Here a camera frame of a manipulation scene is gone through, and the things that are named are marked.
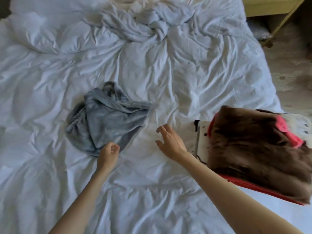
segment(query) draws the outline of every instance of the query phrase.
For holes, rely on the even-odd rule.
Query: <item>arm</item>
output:
[[[190,173],[237,234],[302,234],[188,153],[182,139],[168,124],[157,132],[161,132],[164,140],[164,143],[156,141],[160,150]]]
[[[108,143],[97,161],[96,172],[49,234],[83,234],[95,209],[95,201],[118,159],[119,146]]]

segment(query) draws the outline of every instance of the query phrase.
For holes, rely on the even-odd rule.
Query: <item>wrinkled sheet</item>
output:
[[[134,102],[115,82],[105,82],[84,96],[68,115],[66,133],[81,151],[99,156],[104,145],[113,142],[120,152],[144,126],[152,106],[150,101]]]
[[[47,233],[87,184],[96,158],[73,147],[65,121],[105,81],[117,82],[132,100],[155,102],[155,109],[120,154],[85,233],[234,233],[189,174],[158,150],[155,130],[169,122],[192,152],[193,121],[211,120],[222,105],[282,110],[241,0],[193,3],[204,10],[198,26],[219,31],[196,32],[184,23],[146,44],[90,26],[80,14],[26,13],[0,22],[3,233]],[[310,232],[310,206],[242,190]]]

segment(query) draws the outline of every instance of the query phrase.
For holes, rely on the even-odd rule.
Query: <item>white duvet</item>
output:
[[[170,123],[192,152],[193,121],[210,120],[222,105],[282,110],[241,0],[192,3],[223,34],[192,37],[171,26],[162,42],[144,44],[90,27],[77,13],[28,12],[0,22],[2,233],[49,232],[87,184],[96,158],[71,145],[65,120],[86,92],[108,80],[155,108],[120,154],[85,233],[233,233],[187,172],[158,150],[155,130]],[[125,6],[135,14],[147,4]],[[310,206],[243,190],[311,233]]]

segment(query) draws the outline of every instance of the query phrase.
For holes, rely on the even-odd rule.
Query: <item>person's left hand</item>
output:
[[[99,153],[97,160],[96,171],[99,173],[109,174],[115,167],[120,147],[119,145],[109,142]]]

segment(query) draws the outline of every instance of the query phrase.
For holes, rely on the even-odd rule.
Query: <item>white bed sheet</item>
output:
[[[241,0],[208,3],[228,8],[233,18],[244,15]],[[120,154],[85,233],[233,233],[154,141],[160,138],[156,128],[169,122],[191,152],[193,121],[211,120],[222,105],[282,111],[263,51],[248,30],[241,37],[212,37],[206,50],[181,35],[153,45],[115,41],[109,48],[51,55],[15,41],[6,24],[0,22],[2,233],[47,233],[87,184],[96,159],[67,140],[65,120],[86,92],[108,80],[133,100],[153,101],[155,109]],[[180,51],[170,51],[174,44]],[[185,59],[184,51],[201,57]],[[311,233],[310,206],[242,190]]]

